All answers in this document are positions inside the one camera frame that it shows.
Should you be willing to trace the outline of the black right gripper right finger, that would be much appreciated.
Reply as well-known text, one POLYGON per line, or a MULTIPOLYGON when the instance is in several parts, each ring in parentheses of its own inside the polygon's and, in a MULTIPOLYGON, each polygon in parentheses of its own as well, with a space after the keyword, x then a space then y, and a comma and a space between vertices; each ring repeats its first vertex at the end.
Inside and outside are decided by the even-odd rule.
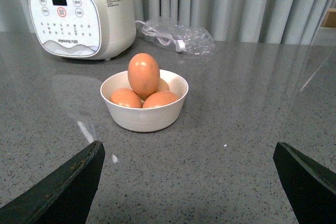
POLYGON ((299 223, 335 223, 335 173, 285 142, 273 160, 299 223))

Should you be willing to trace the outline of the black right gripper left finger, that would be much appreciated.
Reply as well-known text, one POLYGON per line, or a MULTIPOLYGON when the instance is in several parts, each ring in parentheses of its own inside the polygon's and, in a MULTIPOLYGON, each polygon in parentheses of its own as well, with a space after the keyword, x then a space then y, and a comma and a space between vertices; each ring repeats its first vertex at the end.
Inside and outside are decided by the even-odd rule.
POLYGON ((86 223, 105 157, 94 141, 1 208, 1 223, 86 223))

